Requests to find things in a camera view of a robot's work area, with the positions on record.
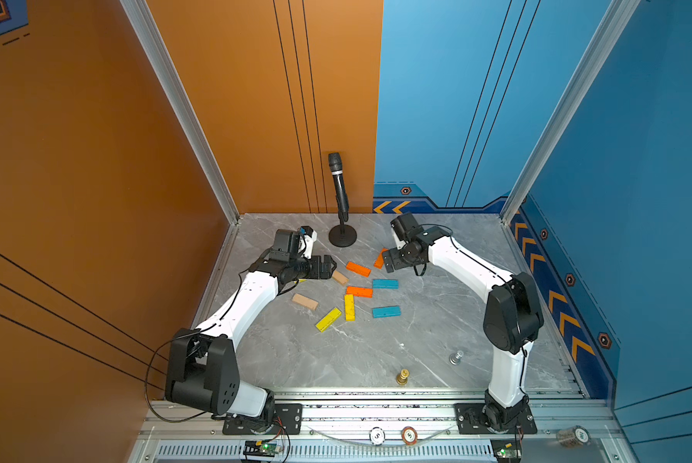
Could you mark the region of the teal block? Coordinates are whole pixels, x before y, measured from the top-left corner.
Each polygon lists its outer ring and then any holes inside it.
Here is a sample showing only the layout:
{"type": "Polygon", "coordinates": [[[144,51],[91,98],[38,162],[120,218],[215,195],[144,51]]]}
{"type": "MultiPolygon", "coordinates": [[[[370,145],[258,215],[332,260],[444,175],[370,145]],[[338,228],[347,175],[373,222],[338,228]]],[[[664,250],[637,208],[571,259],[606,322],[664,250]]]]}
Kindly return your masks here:
{"type": "Polygon", "coordinates": [[[399,306],[380,307],[372,310],[373,318],[396,318],[401,314],[402,311],[399,306]]]}
{"type": "Polygon", "coordinates": [[[392,279],[375,279],[372,281],[372,289],[399,289],[399,282],[392,279]]]}

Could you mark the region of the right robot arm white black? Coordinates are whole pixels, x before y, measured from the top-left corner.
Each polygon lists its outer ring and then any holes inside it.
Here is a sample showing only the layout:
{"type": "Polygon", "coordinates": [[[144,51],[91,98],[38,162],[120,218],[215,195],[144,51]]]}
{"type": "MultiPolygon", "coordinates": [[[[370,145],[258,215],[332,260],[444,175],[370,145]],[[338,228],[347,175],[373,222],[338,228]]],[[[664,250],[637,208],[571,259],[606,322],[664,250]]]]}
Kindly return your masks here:
{"type": "Polygon", "coordinates": [[[438,225],[403,228],[395,222],[391,227],[396,246],[382,253],[387,271],[432,264],[464,283],[486,303],[483,331],[494,355],[484,421],[495,432],[508,430],[527,409],[528,360],[544,325],[534,278],[487,262],[438,225]]]}

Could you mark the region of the copper round disc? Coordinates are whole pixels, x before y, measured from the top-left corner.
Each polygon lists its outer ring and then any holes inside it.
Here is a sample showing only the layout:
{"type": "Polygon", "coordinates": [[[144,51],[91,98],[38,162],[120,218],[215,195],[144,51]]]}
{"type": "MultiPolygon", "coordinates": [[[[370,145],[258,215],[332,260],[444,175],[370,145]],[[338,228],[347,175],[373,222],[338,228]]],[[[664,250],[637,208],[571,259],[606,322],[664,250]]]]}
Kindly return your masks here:
{"type": "Polygon", "coordinates": [[[401,439],[406,446],[416,445],[418,442],[417,431],[412,426],[406,426],[401,431],[401,439]]]}

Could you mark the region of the left green circuit board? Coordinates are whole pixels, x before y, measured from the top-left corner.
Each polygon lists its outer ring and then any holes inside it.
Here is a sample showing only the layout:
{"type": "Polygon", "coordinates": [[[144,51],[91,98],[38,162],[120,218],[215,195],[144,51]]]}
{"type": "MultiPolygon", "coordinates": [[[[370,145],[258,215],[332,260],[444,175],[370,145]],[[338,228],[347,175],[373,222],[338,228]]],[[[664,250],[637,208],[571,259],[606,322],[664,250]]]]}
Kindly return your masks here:
{"type": "Polygon", "coordinates": [[[278,442],[245,441],[243,457],[245,460],[274,460],[282,451],[283,447],[278,442]]]}

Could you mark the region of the black microphone on stand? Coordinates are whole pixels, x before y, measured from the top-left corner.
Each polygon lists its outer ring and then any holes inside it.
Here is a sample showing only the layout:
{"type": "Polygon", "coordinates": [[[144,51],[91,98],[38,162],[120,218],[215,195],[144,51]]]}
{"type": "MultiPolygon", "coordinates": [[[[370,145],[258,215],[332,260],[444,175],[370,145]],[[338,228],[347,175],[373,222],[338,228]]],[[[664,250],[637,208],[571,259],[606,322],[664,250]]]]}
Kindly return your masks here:
{"type": "Polygon", "coordinates": [[[343,177],[343,163],[339,152],[331,152],[328,155],[328,165],[330,165],[330,171],[332,172],[339,220],[339,224],[328,233],[328,239],[332,245],[346,248],[352,246],[357,241],[357,231],[347,224],[350,206],[343,177]]]}

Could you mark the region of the silver cylinder weight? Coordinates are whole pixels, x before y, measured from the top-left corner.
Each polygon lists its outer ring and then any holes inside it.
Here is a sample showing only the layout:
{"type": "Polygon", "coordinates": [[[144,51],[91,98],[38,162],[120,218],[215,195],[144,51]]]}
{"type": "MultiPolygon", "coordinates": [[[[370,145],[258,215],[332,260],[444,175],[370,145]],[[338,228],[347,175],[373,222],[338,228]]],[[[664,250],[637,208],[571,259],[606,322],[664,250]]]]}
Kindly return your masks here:
{"type": "Polygon", "coordinates": [[[465,353],[462,350],[457,350],[449,356],[449,362],[453,366],[458,366],[464,358],[465,353]]]}

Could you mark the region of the green circuit board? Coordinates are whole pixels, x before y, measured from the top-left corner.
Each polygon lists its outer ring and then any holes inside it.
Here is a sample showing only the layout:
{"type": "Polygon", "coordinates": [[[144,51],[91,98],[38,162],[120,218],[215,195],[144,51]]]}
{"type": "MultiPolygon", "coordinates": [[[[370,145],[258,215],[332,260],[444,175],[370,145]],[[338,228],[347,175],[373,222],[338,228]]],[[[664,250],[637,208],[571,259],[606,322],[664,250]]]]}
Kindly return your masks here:
{"type": "Polygon", "coordinates": [[[274,460],[282,451],[283,447],[278,442],[245,441],[243,457],[245,460],[274,460]]]}
{"type": "Polygon", "coordinates": [[[521,448],[519,444],[510,441],[492,440],[492,452],[498,463],[520,463],[521,448]]]}

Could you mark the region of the yellow block diagonal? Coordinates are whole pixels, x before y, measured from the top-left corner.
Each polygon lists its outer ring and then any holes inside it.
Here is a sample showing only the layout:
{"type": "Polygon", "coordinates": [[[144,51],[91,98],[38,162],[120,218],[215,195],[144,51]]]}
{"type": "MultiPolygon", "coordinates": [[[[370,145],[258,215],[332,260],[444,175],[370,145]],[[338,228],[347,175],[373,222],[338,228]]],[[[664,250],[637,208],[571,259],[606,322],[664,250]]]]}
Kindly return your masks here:
{"type": "Polygon", "coordinates": [[[323,333],[330,328],[338,318],[341,318],[341,316],[342,311],[338,308],[334,308],[316,323],[316,328],[319,332],[323,333]]]}

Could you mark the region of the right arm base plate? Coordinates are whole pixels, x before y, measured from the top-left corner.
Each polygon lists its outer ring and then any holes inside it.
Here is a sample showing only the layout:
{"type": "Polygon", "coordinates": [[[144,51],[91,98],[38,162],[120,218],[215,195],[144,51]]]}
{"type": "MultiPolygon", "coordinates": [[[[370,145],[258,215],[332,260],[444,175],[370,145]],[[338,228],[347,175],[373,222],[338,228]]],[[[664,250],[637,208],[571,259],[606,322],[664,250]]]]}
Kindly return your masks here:
{"type": "Polygon", "coordinates": [[[517,431],[523,435],[538,433],[530,406],[524,400],[510,408],[494,403],[456,403],[454,412],[457,427],[463,435],[514,434],[517,431]]]}

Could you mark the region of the tan block lower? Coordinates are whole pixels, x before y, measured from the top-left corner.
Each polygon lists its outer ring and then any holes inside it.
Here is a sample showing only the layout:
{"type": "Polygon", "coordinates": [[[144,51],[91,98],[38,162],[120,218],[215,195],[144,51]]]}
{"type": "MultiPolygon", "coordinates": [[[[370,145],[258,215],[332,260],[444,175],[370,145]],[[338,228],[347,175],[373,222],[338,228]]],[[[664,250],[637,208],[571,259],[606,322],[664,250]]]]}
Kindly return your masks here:
{"type": "Polygon", "coordinates": [[[306,296],[303,296],[299,293],[296,293],[293,298],[292,302],[302,306],[303,308],[307,308],[308,310],[311,311],[316,311],[318,308],[319,303],[311,298],[308,298],[306,296]]]}

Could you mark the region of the brass cylinder weight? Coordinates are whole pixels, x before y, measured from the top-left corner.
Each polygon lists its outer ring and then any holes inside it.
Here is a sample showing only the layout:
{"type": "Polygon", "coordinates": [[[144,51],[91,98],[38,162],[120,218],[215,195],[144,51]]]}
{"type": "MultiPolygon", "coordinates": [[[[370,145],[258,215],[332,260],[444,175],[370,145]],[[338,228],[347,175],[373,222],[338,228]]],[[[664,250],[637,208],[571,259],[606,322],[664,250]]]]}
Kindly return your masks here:
{"type": "Polygon", "coordinates": [[[409,380],[409,371],[406,368],[403,368],[403,370],[400,370],[400,372],[396,375],[396,382],[400,386],[405,386],[408,383],[409,380]]]}

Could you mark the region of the tan block upper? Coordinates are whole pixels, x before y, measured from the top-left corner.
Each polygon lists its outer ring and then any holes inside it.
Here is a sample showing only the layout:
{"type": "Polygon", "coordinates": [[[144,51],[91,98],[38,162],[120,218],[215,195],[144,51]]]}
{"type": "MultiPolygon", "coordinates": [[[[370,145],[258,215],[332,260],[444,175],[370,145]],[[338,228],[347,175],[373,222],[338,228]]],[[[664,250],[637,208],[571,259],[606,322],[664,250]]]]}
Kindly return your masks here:
{"type": "Polygon", "coordinates": [[[332,273],[332,279],[334,279],[337,283],[340,283],[340,285],[342,285],[342,286],[349,285],[349,279],[337,270],[335,270],[332,273]]]}

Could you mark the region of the right green circuit board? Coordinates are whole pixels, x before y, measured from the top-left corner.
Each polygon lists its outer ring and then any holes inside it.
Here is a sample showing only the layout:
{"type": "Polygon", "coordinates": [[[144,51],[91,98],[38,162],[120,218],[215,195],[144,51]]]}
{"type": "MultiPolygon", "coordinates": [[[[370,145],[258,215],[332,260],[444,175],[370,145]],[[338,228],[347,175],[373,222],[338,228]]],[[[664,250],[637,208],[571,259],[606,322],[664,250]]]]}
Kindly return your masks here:
{"type": "Polygon", "coordinates": [[[492,440],[492,452],[498,463],[520,463],[521,448],[519,444],[510,441],[492,440]]]}

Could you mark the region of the orange block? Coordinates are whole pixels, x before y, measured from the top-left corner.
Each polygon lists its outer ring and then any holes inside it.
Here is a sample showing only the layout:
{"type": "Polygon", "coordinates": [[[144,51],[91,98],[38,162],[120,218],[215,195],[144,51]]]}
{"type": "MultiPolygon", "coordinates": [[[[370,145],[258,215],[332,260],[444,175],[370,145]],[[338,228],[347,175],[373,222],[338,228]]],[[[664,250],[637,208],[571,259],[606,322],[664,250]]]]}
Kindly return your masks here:
{"type": "Polygon", "coordinates": [[[370,287],[347,287],[346,293],[355,297],[372,298],[374,291],[370,287]]]}
{"type": "Polygon", "coordinates": [[[382,250],[380,250],[380,253],[378,254],[378,258],[374,262],[374,266],[376,268],[382,269],[384,267],[384,256],[382,254],[384,254],[384,252],[386,252],[386,251],[387,251],[386,248],[382,248],[382,250]]]}
{"type": "Polygon", "coordinates": [[[360,264],[356,264],[355,262],[348,262],[346,265],[346,268],[354,272],[357,275],[360,275],[362,277],[368,278],[371,275],[371,269],[368,267],[365,267],[360,264]]]}

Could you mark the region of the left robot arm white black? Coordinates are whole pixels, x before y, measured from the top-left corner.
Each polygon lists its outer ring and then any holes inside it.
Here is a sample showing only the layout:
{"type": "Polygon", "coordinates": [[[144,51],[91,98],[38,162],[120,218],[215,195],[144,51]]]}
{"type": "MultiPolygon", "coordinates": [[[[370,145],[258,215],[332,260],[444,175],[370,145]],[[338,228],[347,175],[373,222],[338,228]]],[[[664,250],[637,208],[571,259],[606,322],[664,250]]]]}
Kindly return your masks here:
{"type": "Polygon", "coordinates": [[[245,417],[264,428],[272,424],[274,394],[241,380],[238,345],[263,309],[286,293],[286,285],[328,280],[336,269],[330,255],[287,262],[262,257],[251,264],[237,291],[210,318],[174,335],[164,398],[215,416],[245,417]]]}

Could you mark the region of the tan block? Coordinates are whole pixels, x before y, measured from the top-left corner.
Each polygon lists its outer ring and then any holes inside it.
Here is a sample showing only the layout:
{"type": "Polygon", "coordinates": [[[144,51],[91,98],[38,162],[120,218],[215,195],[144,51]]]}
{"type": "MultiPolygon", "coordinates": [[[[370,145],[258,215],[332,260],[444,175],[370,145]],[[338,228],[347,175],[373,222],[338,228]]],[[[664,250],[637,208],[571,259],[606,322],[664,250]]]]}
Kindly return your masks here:
{"type": "Polygon", "coordinates": [[[307,308],[308,310],[311,311],[316,311],[318,308],[319,303],[311,298],[308,298],[306,296],[303,296],[299,293],[296,293],[293,298],[292,302],[302,306],[303,308],[307,308]]]}
{"type": "Polygon", "coordinates": [[[349,285],[349,279],[337,270],[335,270],[332,273],[332,279],[334,279],[337,283],[340,283],[340,285],[342,285],[342,286],[349,285]]]}

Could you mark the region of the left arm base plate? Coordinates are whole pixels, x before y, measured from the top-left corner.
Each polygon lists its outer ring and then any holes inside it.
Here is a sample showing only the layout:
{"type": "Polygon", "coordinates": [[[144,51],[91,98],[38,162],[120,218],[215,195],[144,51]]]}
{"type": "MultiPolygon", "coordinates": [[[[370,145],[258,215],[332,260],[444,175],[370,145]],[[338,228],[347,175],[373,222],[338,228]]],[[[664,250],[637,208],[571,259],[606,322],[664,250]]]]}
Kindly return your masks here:
{"type": "Polygon", "coordinates": [[[258,417],[245,415],[228,415],[224,422],[224,435],[274,435],[285,432],[293,436],[301,433],[303,422],[303,405],[301,403],[275,402],[267,407],[258,417]]]}

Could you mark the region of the aluminium front rail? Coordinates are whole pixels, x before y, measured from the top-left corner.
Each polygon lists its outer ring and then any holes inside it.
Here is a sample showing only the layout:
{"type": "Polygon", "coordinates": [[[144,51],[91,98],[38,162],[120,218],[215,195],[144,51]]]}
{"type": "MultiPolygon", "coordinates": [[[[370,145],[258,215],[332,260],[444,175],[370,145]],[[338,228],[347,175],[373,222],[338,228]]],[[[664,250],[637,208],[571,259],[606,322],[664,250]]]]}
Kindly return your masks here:
{"type": "MultiPolygon", "coordinates": [[[[537,426],[535,438],[582,426],[598,439],[622,438],[621,426],[606,402],[567,393],[531,393],[531,422],[537,426]]],[[[484,404],[482,392],[456,389],[419,390],[299,388],[276,393],[277,404],[301,405],[299,438],[319,433],[343,439],[357,439],[360,431],[374,426],[390,438],[400,436],[405,426],[415,428],[421,437],[436,432],[440,438],[458,434],[456,406],[460,403],[484,404]]]]}

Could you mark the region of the white round disc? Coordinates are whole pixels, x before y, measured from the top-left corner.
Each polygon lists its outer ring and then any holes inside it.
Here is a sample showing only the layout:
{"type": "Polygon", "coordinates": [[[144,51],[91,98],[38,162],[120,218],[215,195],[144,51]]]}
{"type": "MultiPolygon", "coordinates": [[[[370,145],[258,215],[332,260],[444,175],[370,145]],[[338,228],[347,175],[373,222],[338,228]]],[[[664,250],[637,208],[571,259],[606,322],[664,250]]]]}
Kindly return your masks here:
{"type": "Polygon", "coordinates": [[[375,426],[369,432],[369,439],[373,446],[381,446],[386,441],[386,434],[382,428],[375,426]]]}

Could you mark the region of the yellow block upright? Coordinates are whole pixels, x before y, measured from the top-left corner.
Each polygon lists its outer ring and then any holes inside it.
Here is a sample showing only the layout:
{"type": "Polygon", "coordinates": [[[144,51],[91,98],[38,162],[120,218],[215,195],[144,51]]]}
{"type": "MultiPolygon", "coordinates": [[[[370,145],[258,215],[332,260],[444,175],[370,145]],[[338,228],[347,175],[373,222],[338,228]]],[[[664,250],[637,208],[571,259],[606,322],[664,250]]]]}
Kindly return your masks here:
{"type": "Polygon", "coordinates": [[[344,316],[346,321],[355,321],[355,297],[352,294],[344,296],[344,316]]]}

